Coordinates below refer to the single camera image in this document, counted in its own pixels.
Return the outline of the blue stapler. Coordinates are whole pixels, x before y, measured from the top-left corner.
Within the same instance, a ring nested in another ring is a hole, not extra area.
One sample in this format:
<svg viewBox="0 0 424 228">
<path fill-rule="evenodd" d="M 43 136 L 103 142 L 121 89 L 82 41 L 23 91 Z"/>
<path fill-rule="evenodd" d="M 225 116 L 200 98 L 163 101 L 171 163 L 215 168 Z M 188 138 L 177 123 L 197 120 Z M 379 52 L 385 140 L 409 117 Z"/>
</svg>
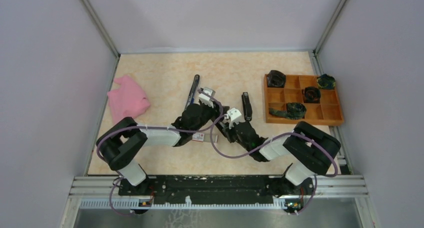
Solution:
<svg viewBox="0 0 424 228">
<path fill-rule="evenodd" d="M 189 91 L 189 94 L 188 94 L 188 97 L 187 97 L 187 102 L 186 102 L 185 107 L 184 107 L 185 110 L 188 108 L 189 105 L 194 103 L 195 92 L 196 92 L 197 87 L 199 85 L 199 81 L 200 81 L 200 75 L 196 74 L 194 76 L 194 79 L 193 79 L 193 82 L 192 82 L 192 85 L 191 85 L 191 88 L 190 88 L 190 91 Z"/>
</svg>

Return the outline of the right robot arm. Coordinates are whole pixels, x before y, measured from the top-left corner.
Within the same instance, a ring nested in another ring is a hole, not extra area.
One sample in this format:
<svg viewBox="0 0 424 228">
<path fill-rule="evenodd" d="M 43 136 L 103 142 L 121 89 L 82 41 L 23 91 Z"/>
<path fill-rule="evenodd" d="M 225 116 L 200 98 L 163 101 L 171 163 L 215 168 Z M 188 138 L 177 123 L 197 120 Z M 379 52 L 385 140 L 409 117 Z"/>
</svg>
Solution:
<svg viewBox="0 0 424 228">
<path fill-rule="evenodd" d="M 220 121 L 216 127 L 230 143 L 242 146 L 246 155 L 257 162 L 293 155 L 296 160 L 285 170 L 281 181 L 287 194 L 295 194 L 309 177 L 325 175 L 341 149 L 335 137 L 305 121 L 298 122 L 291 132 L 270 138 L 259 136 L 248 121 L 237 124 Z"/>
</svg>

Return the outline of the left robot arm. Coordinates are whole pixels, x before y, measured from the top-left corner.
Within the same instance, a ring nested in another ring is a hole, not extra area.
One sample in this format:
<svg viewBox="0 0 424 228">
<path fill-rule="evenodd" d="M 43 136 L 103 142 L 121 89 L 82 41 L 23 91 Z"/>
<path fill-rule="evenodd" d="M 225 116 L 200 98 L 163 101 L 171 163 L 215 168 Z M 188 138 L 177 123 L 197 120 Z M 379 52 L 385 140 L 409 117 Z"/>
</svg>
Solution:
<svg viewBox="0 0 424 228">
<path fill-rule="evenodd" d="M 204 125 L 222 114 L 223 108 L 216 102 L 190 104 L 182 115 L 170 126 L 146 126 L 125 117 L 96 141 L 96 153 L 112 171 L 130 183 L 138 195 L 149 191 L 150 181 L 143 168 L 135 161 L 142 147 L 180 147 L 193 139 L 193 135 L 204 131 Z"/>
</svg>

